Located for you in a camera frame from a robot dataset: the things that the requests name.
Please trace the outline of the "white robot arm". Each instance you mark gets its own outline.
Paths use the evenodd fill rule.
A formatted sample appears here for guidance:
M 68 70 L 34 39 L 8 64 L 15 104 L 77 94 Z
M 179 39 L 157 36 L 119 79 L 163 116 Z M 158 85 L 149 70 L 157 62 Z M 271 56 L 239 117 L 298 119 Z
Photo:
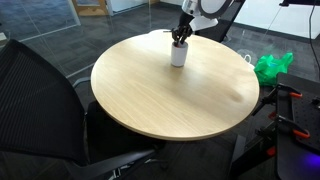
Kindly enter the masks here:
M 234 0 L 184 0 L 178 25 L 171 30 L 175 47 L 183 45 L 193 32 L 218 24 Z

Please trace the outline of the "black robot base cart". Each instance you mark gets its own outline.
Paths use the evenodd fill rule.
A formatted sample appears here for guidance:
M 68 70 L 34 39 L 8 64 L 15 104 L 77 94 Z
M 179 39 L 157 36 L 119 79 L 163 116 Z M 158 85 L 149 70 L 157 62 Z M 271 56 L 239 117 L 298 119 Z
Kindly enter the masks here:
M 320 180 L 319 84 L 280 73 L 260 107 L 273 104 L 271 123 L 251 141 L 239 136 L 229 171 L 232 180 L 272 159 L 279 180 Z

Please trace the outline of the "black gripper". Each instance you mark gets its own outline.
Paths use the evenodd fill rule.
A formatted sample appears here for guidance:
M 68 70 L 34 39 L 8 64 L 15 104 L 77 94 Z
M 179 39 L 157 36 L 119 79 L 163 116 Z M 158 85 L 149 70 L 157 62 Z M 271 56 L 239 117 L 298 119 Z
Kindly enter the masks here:
M 171 29 L 171 34 L 173 38 L 173 45 L 175 47 L 178 47 L 178 44 L 180 42 L 180 45 L 184 45 L 186 42 L 186 39 L 191 36 L 192 29 L 190 26 L 190 22 L 194 19 L 192 15 L 189 15 L 185 12 L 183 12 L 179 19 L 179 25 L 178 25 L 178 31 L 174 28 Z

